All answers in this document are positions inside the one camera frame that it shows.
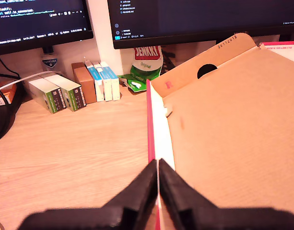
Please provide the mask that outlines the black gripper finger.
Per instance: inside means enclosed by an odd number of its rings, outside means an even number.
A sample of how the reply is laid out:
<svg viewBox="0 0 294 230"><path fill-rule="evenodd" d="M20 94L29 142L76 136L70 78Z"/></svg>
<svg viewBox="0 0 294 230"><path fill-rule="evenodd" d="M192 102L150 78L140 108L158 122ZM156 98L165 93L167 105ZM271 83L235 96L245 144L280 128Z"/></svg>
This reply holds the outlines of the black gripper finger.
<svg viewBox="0 0 294 230"><path fill-rule="evenodd" d="M197 228L194 209L218 207L190 187L164 160L159 160L159 189L176 228Z"/></svg>
<svg viewBox="0 0 294 230"><path fill-rule="evenodd" d="M157 196L157 162L152 160L125 189L104 206L121 209L118 227L145 227Z"/></svg>

